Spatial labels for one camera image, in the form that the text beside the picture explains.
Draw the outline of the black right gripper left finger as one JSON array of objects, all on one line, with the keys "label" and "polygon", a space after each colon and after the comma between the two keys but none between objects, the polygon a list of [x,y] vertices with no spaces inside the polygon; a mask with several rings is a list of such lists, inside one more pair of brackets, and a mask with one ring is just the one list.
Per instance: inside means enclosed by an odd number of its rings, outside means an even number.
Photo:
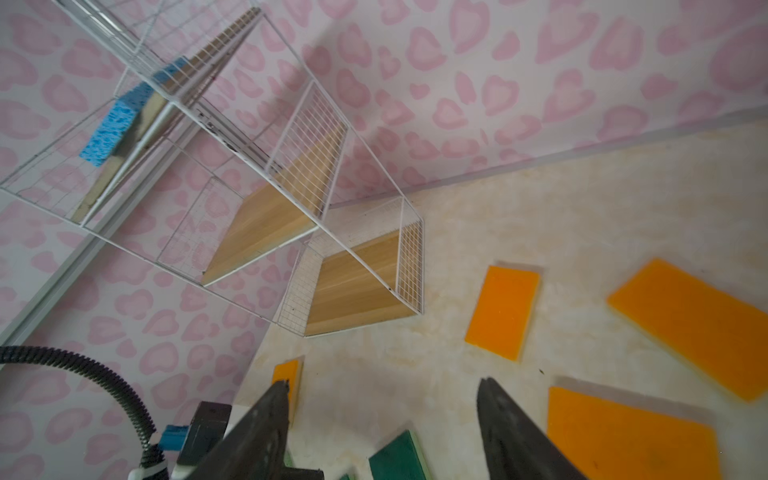
[{"label": "black right gripper left finger", "polygon": [[272,384],[188,476],[193,480],[318,479],[321,470],[285,464],[288,386]]}]

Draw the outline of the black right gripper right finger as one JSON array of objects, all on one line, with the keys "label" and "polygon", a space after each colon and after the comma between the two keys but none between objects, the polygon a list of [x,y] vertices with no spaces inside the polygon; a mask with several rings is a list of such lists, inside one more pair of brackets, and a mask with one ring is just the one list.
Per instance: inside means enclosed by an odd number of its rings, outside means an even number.
[{"label": "black right gripper right finger", "polygon": [[476,407],[491,480],[586,479],[495,379],[480,380]]}]

